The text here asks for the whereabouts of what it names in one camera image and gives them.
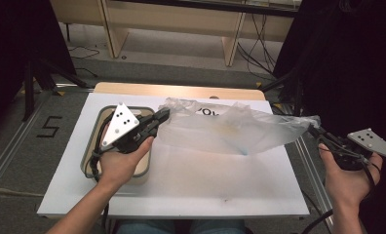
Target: plastic bag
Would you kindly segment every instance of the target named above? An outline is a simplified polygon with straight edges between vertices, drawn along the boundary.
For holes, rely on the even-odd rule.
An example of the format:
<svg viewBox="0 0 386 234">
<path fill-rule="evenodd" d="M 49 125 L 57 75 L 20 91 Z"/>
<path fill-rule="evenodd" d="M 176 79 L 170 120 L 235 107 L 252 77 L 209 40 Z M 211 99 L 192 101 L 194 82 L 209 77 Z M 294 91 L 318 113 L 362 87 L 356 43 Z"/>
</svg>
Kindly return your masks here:
<svg viewBox="0 0 386 234">
<path fill-rule="evenodd" d="M 171 110 L 159 129 L 163 143 L 221 154 L 249 155 L 295 141 L 310 125 L 320 126 L 319 116 L 278 116 L 233 106 L 167 98 Z"/>
</svg>

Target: person's right hand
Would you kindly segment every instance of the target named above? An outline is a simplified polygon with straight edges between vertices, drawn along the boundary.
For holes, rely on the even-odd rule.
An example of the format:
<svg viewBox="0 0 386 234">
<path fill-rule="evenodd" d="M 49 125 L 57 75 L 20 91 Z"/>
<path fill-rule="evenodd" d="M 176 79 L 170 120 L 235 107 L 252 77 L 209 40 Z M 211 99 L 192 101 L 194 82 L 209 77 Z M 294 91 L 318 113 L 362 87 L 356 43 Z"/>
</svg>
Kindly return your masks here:
<svg viewBox="0 0 386 234">
<path fill-rule="evenodd" d="M 154 137 L 146 139 L 135 152 L 123 154 L 120 152 L 105 152 L 100 158 L 102 175 L 99 183 L 107 184 L 114 190 L 118 190 L 128 182 L 138 162 L 150 150 Z"/>
<path fill-rule="evenodd" d="M 323 144 L 320 144 L 319 147 L 321 158 L 327 170 L 326 190 L 333 204 L 357 209 L 370 191 L 366 173 L 364 170 L 344 171 L 340 169 L 332 154 L 327 151 L 327 147 Z M 382 158 L 376 153 L 373 153 L 369 158 L 368 169 L 375 184 L 377 184 L 380 180 L 380 174 L 372 164 L 381 170 Z"/>
</svg>

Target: jeans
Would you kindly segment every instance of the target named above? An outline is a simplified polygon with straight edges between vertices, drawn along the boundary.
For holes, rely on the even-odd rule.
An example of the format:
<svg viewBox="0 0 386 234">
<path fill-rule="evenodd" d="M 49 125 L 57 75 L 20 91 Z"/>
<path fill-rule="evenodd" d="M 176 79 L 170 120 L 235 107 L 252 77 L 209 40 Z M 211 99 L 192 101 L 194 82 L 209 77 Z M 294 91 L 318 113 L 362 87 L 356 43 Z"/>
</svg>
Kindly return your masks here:
<svg viewBox="0 0 386 234">
<path fill-rule="evenodd" d="M 174 222 L 168 219 L 123 220 L 117 234 L 174 234 Z M 191 234 L 245 234 L 245 222 L 236 219 L 193 220 Z"/>
</svg>

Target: gray carpet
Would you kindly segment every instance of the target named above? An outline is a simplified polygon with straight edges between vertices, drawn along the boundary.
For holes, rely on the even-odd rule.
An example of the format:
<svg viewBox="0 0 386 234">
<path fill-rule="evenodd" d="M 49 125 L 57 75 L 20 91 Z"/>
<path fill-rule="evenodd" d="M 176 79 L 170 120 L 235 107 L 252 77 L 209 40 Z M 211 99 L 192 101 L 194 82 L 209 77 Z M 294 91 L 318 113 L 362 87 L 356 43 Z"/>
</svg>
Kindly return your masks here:
<svg viewBox="0 0 386 234">
<path fill-rule="evenodd" d="M 95 78 L 87 71 L 79 70 L 79 75 L 91 84 L 100 81 L 113 81 L 254 89 L 255 83 L 261 81 L 260 78 L 247 72 L 86 59 L 76 59 L 74 62 L 76 67 L 85 67 L 98 75 Z M 42 201 L 40 196 L 46 192 L 57 169 L 86 97 L 87 94 L 85 93 L 66 93 L 62 97 L 51 96 L 44 105 L 17 155 L 0 179 L 0 188 L 13 191 L 10 194 L 0 194 L 0 233 L 43 233 L 56 222 L 39 217 L 36 211 Z M 275 100 L 277 93 L 267 94 L 267 98 Z M 0 153 L 17 129 L 23 114 L 22 108 L 23 96 L 18 96 L 8 110 L 8 116 L 2 119 L 0 124 Z M 43 129 L 45 122 L 51 116 L 52 119 L 49 123 L 51 126 L 58 126 L 59 129 L 54 137 L 41 137 L 50 136 L 54 132 L 51 129 Z M 314 142 L 309 139 L 306 141 L 311 142 L 309 145 L 312 149 L 311 152 L 316 151 Z M 316 201 L 295 146 L 293 144 L 287 145 L 287 151 L 301 189 Z M 321 161 L 319 157 L 316 158 L 320 168 Z M 27 192 L 36 197 L 15 192 Z M 255 234 L 300 233 L 317 216 L 315 210 L 312 210 L 312 214 L 306 217 L 249 219 L 246 224 Z M 93 232 L 101 233 L 98 227 L 95 227 Z M 311 233 L 327 233 L 327 230 L 323 224 L 320 224 Z"/>
</svg>

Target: forearm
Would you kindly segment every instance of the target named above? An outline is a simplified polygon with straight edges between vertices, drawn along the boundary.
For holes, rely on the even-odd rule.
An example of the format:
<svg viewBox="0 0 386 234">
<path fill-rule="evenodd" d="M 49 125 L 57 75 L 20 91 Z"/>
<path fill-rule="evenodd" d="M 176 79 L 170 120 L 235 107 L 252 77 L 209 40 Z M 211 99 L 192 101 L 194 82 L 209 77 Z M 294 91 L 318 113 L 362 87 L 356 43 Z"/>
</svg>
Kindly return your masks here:
<svg viewBox="0 0 386 234">
<path fill-rule="evenodd" d="M 359 207 L 333 205 L 333 234 L 362 234 Z"/>
<path fill-rule="evenodd" d="M 48 233 L 89 233 L 116 188 L 98 184 Z"/>
</svg>

